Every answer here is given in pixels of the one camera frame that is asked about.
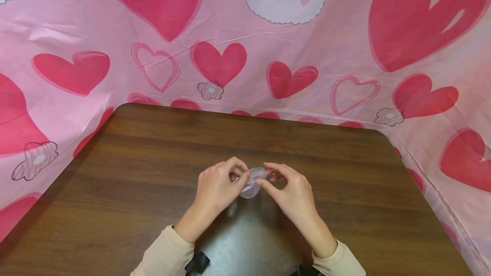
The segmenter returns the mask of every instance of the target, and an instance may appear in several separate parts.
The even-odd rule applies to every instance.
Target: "long sleeve shirt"
[[[194,244],[183,240],[168,226],[145,251],[143,260],[130,276],[185,276],[184,267],[194,255]],[[326,276],[365,276],[349,248],[338,241],[332,256],[321,259],[312,252],[313,267]]]

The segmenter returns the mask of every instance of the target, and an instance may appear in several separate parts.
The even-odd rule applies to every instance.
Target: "clear plastic object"
[[[261,186],[256,183],[257,179],[266,179],[268,173],[262,167],[254,167],[250,170],[251,175],[249,175],[249,181],[240,192],[240,197],[249,199],[253,198],[259,193]]]

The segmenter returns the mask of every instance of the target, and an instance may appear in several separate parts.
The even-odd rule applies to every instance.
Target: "black object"
[[[291,276],[325,276],[323,273],[311,267],[309,270],[300,264],[296,270],[291,273]]]
[[[307,276],[307,269],[300,264],[292,273],[292,276]]]
[[[193,259],[185,266],[184,270],[186,273],[196,272],[203,273],[208,265],[210,264],[210,259],[203,253],[199,251],[199,253],[195,253]]]
[[[325,276],[325,275],[312,267],[309,276]]]

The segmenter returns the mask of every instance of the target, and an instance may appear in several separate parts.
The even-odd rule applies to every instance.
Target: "wood grain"
[[[286,163],[368,275],[472,275],[379,132],[140,104],[117,109],[0,244],[2,276],[129,275],[231,156]],[[286,276],[310,248],[266,193],[238,199],[197,243],[204,276]]]

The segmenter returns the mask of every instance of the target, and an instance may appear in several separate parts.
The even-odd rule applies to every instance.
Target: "pink fabric backdrop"
[[[491,275],[490,0],[0,0],[0,241],[126,102],[371,128]]]

